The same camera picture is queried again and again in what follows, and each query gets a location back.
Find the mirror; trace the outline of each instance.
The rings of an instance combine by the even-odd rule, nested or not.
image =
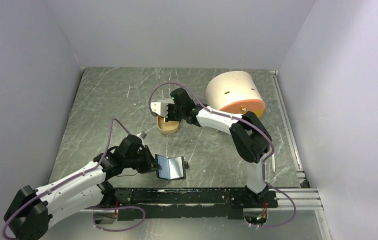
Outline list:
[[[183,156],[167,158],[156,154],[155,158],[162,167],[161,170],[156,172],[158,178],[166,180],[186,178],[186,169],[189,168],[189,164],[184,161]]]

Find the white cylindrical container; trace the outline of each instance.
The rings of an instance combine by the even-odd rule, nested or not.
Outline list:
[[[265,109],[264,101],[249,73],[229,71],[213,78],[206,87],[208,105],[232,114],[255,113],[259,118]]]

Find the wire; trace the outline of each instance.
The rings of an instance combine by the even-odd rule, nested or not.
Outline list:
[[[266,156],[264,157],[264,159],[262,160],[262,180],[264,181],[264,183],[265,183],[269,188],[274,189],[275,191],[277,191],[277,192],[283,194],[285,197],[287,197],[287,199],[289,199],[289,201],[290,201],[290,202],[292,203],[292,205],[293,205],[293,214],[292,214],[292,216],[291,216],[288,220],[286,220],[286,221],[284,221],[284,222],[282,222],[282,223],[275,224],[275,225],[271,225],[271,226],[260,226],[259,228],[272,229],[272,228],[281,227],[281,226],[286,225],[286,224],[288,224],[289,222],[291,222],[291,221],[295,218],[295,216],[296,216],[296,205],[295,205],[295,202],[294,202],[293,199],[292,199],[289,195],[287,195],[285,192],[281,191],[280,189],[278,189],[278,188],[272,186],[269,182],[265,181],[265,161],[268,160],[268,159],[274,154],[274,152],[275,152],[275,148],[274,148],[273,143],[271,142],[271,139],[270,139],[270,138],[269,138],[269,137],[268,137],[263,131],[261,131],[258,127],[256,127],[256,126],[253,125],[252,123],[250,123],[250,122],[248,122],[248,121],[246,121],[246,120],[244,120],[244,119],[242,119],[242,118],[239,118],[239,117],[236,117],[236,116],[233,116],[233,115],[230,115],[230,114],[225,114],[225,113],[222,113],[222,112],[217,112],[217,111],[209,110],[208,108],[206,108],[206,106],[205,106],[205,105],[199,100],[199,98],[198,98],[198,97],[197,97],[197,96],[196,96],[196,95],[195,95],[195,94],[194,94],[189,88],[187,88],[187,87],[185,87],[183,84],[180,84],[180,83],[177,83],[177,82],[176,82],[176,83],[175,83],[175,82],[171,82],[171,81],[169,81],[169,82],[165,82],[165,83],[163,83],[163,84],[160,84],[159,86],[157,86],[157,87],[153,90],[152,94],[151,94],[150,97],[149,97],[149,102],[148,102],[149,111],[150,111],[150,113],[151,113],[153,116],[156,116],[156,113],[154,113],[154,112],[152,111],[152,108],[150,107],[150,103],[152,102],[152,97],[153,97],[154,93],[155,93],[160,87],[162,87],[162,86],[164,86],[164,85],[167,85],[167,84],[174,84],[174,85],[178,85],[178,86],[184,88],[186,91],[188,91],[188,92],[189,92],[189,93],[195,98],[195,100],[199,103],[199,105],[200,105],[205,111],[207,111],[207,112],[209,112],[209,113],[212,113],[212,114],[216,114],[216,115],[222,116],[222,117],[226,117],[226,118],[229,118],[229,119],[235,119],[235,120],[238,120],[238,121],[240,121],[240,122],[242,122],[242,123],[244,123],[244,124],[250,126],[251,128],[253,128],[255,131],[257,131],[259,134],[261,134],[261,135],[265,138],[265,140],[267,141],[267,143],[268,143],[268,144],[270,145],[270,147],[271,147],[271,152],[270,152],[268,155],[266,155]]]
[[[93,209],[93,210],[106,210],[106,208],[100,208],[100,207],[90,207],[89,209]],[[142,222],[145,220],[146,218],[146,212],[145,210],[143,210],[143,208],[141,207],[138,207],[138,206],[121,206],[121,207],[114,207],[114,208],[108,208],[108,210],[125,210],[125,209],[137,209],[137,210],[140,210],[142,213],[143,213],[143,217],[142,217],[142,220],[140,220],[138,223],[136,223],[135,225],[129,227],[129,228],[124,228],[124,229],[107,229],[107,228],[102,228],[102,227],[99,227],[97,224],[96,224],[96,221],[95,221],[95,216],[93,215],[93,226],[99,230],[102,230],[102,231],[106,231],[106,232],[123,232],[123,231],[128,231],[128,230],[132,230],[136,227],[138,227],[139,225],[142,224]]]
[[[70,181],[72,181],[73,179],[76,179],[77,177],[79,177],[79,176],[81,176],[81,175],[83,175],[83,174],[86,174],[86,173],[89,173],[89,172],[91,172],[91,171],[93,171],[93,170],[95,170],[96,168],[98,168],[99,166],[100,166],[100,164],[102,163],[102,161],[104,160],[104,158],[105,158],[105,156],[106,156],[106,153],[108,152],[108,149],[109,149],[109,144],[110,144],[110,142],[111,142],[111,136],[112,136],[112,126],[113,126],[113,124],[114,124],[114,121],[116,121],[118,124],[120,124],[120,126],[124,129],[124,131],[127,133],[127,134],[131,134],[130,133],[130,131],[128,130],[128,129],[126,129],[125,127],[124,127],[124,125],[118,120],[118,119],[115,119],[115,118],[113,118],[112,120],[111,120],[111,124],[110,124],[110,126],[109,126],[109,133],[108,133],[108,141],[106,142],[106,147],[105,147],[105,151],[103,152],[103,154],[102,154],[102,157],[100,158],[100,160],[99,160],[99,162],[96,164],[96,166],[94,166],[94,167],[92,167],[92,168],[90,168],[90,169],[87,169],[86,171],[84,171],[84,173],[83,172],[79,172],[79,173],[77,173],[77,174],[75,174],[75,175],[73,175],[73,176],[71,176],[71,177],[69,177],[69,178],[67,178],[67,179],[65,179],[64,181],[62,181],[62,182],[60,182],[60,183],[58,183],[57,185],[55,185],[55,186],[53,186],[51,189],[50,189],[50,191],[54,191],[54,190],[56,190],[56,189],[58,189],[59,187],[61,187],[61,186],[63,186],[64,184],[67,184],[68,182],[70,182]],[[35,196],[35,197],[33,197],[32,199],[30,199],[28,202],[26,202],[25,204],[23,204],[17,211],[15,211],[6,221],[5,221],[5,224],[3,225],[3,227],[2,227],[2,237],[4,238],[4,239],[6,239],[6,240],[15,240],[16,238],[11,238],[11,237],[8,237],[7,235],[6,235],[6,228],[8,227],[8,225],[11,223],[11,221],[21,212],[21,211],[23,211],[26,207],[28,207],[30,204],[32,204],[34,201],[36,201],[37,199],[39,199],[39,198],[41,198],[41,197],[43,197],[43,196],[45,196],[45,195],[47,195],[49,193],[49,191],[44,191],[44,192],[42,192],[42,193],[40,193],[40,194],[38,194],[37,196]],[[125,206],[125,207],[117,207],[117,208],[113,208],[113,209],[129,209],[130,207],[128,207],[128,206]],[[137,224],[137,226],[139,226],[142,222],[143,222],[143,220],[144,220],[145,218],[143,218],[138,224]]]
[[[131,177],[131,176],[135,176],[136,174],[138,174],[139,172],[135,173],[135,174],[132,174],[132,175],[117,175],[116,177]]]

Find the purple cable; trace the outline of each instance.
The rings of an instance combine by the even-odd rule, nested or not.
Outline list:
[[[229,114],[225,114],[225,113],[222,113],[222,112],[216,112],[216,111],[211,111],[211,110],[209,110],[208,108],[206,108],[205,105],[203,105],[203,103],[199,100],[199,98],[198,98],[198,97],[197,97],[197,96],[196,96],[196,95],[195,95],[190,89],[188,89],[188,88],[185,87],[184,85],[182,85],[182,84],[180,84],[180,83],[177,83],[177,82],[176,82],[176,83],[175,83],[175,82],[166,82],[166,83],[160,84],[159,86],[157,86],[157,87],[153,90],[152,94],[151,94],[150,97],[149,97],[149,102],[148,102],[148,105],[149,105],[149,111],[151,112],[151,114],[152,114],[153,116],[156,116],[156,114],[152,111],[152,108],[150,107],[150,103],[151,103],[151,101],[152,101],[153,94],[154,94],[154,93],[155,93],[160,87],[162,87],[162,86],[164,86],[164,85],[167,85],[167,84],[174,84],[174,85],[178,85],[178,86],[184,88],[186,91],[188,91],[188,92],[189,92],[189,93],[195,98],[195,100],[199,103],[199,105],[202,106],[202,108],[205,109],[207,112],[212,113],[212,114],[215,114],[215,115],[219,115],[219,116],[222,116],[222,117],[226,117],[226,118],[230,118],[230,119],[235,119],[235,120],[241,121],[242,123],[244,123],[244,124],[250,126],[251,128],[253,128],[253,129],[256,130],[257,132],[259,132],[259,134],[261,134],[261,135],[265,138],[265,140],[267,141],[267,143],[268,143],[268,144],[270,145],[270,147],[271,147],[271,152],[270,152],[270,154],[266,155],[265,158],[262,160],[262,180],[265,182],[265,184],[266,184],[269,188],[276,190],[277,192],[283,194],[285,197],[287,197],[287,198],[289,199],[289,201],[290,201],[290,202],[292,203],[292,205],[293,205],[293,214],[292,214],[292,216],[291,216],[288,220],[286,220],[286,221],[284,221],[284,222],[282,222],[282,223],[275,224],[275,225],[271,225],[271,226],[260,226],[259,228],[263,228],[263,229],[278,228],[278,227],[281,227],[281,226],[286,225],[286,224],[288,224],[289,222],[291,222],[291,221],[295,218],[295,216],[296,216],[296,205],[295,205],[295,202],[294,202],[293,199],[292,199],[289,195],[287,195],[285,192],[281,191],[280,189],[278,189],[278,188],[272,186],[269,182],[265,181],[265,161],[266,161],[267,159],[269,159],[269,158],[274,154],[274,152],[275,152],[275,148],[274,148],[273,143],[271,142],[271,139],[270,139],[270,138],[269,138],[269,137],[268,137],[263,131],[261,131],[258,127],[256,127],[256,126],[253,125],[252,123],[250,123],[250,122],[248,122],[248,121],[246,121],[246,120],[244,120],[244,119],[242,119],[242,118],[240,118],[240,117],[231,116],[231,115],[229,115]]]
[[[93,209],[93,210],[106,210],[106,209],[108,209],[108,210],[125,210],[125,209],[137,209],[137,210],[140,210],[142,213],[143,213],[143,217],[142,217],[142,220],[140,220],[137,224],[135,224],[135,225],[133,225],[133,226],[131,226],[131,227],[129,227],[129,228],[124,228],[124,229],[107,229],[107,228],[102,228],[102,227],[99,227],[97,224],[96,224],[96,221],[95,221],[95,215],[93,215],[93,226],[95,227],[95,228],[97,228],[97,229],[99,229],[99,230],[102,230],[102,231],[106,231],[106,232],[123,232],[123,231],[128,231],[128,230],[132,230],[132,229],[134,229],[134,228],[136,228],[136,227],[138,227],[139,225],[141,225],[142,224],[142,222],[145,220],[145,218],[146,218],[146,212],[145,212],[145,210],[143,210],[143,208],[141,208],[141,207],[138,207],[138,206],[120,206],[120,207],[114,207],[114,208],[101,208],[101,207],[90,207],[89,209]]]
[[[109,126],[108,142],[106,143],[106,148],[105,148],[105,151],[104,151],[103,154],[102,154],[102,157],[100,158],[100,160],[99,160],[99,162],[96,164],[96,166],[94,166],[94,167],[92,167],[92,168],[90,168],[90,169],[87,169],[87,170],[84,172],[84,174],[89,173],[89,172],[95,170],[95,169],[96,169],[96,168],[102,163],[103,159],[105,158],[106,153],[108,152],[109,143],[111,142],[112,126],[113,126],[113,124],[114,124],[114,121],[116,121],[118,124],[120,124],[120,126],[125,130],[126,133],[128,133],[129,135],[131,134],[130,131],[129,131],[128,129],[126,129],[126,128],[124,127],[124,125],[123,125],[118,119],[113,118],[113,119],[111,120],[111,124],[110,124],[110,126]],[[66,183],[72,181],[73,179],[76,179],[77,177],[79,177],[79,176],[81,176],[81,175],[83,175],[83,173],[82,173],[82,172],[79,172],[79,173],[77,173],[77,174],[75,174],[75,175],[73,175],[73,176],[71,176],[71,177],[65,179],[64,181],[58,183],[57,185],[53,186],[50,190],[53,191],[53,190],[57,189],[58,187],[63,186],[64,184],[66,184]],[[15,212],[14,212],[14,213],[13,213],[13,214],[12,214],[7,220],[6,220],[5,224],[3,225],[3,227],[2,227],[2,237],[3,237],[4,239],[6,239],[6,240],[15,240],[16,238],[11,238],[11,237],[8,237],[8,236],[6,235],[6,228],[8,227],[8,225],[11,223],[11,221],[12,221],[12,220],[13,220],[13,219],[14,219],[14,218],[15,218],[15,217],[16,217],[21,211],[23,211],[23,210],[24,210],[27,206],[29,206],[32,202],[34,202],[34,201],[36,201],[37,199],[39,199],[39,198],[45,196],[45,195],[48,194],[48,193],[49,193],[49,191],[47,191],[47,190],[44,191],[44,192],[42,192],[42,193],[40,193],[39,195],[33,197],[33,198],[30,199],[28,202],[26,202],[26,203],[25,203],[23,206],[21,206],[17,211],[15,211]]]

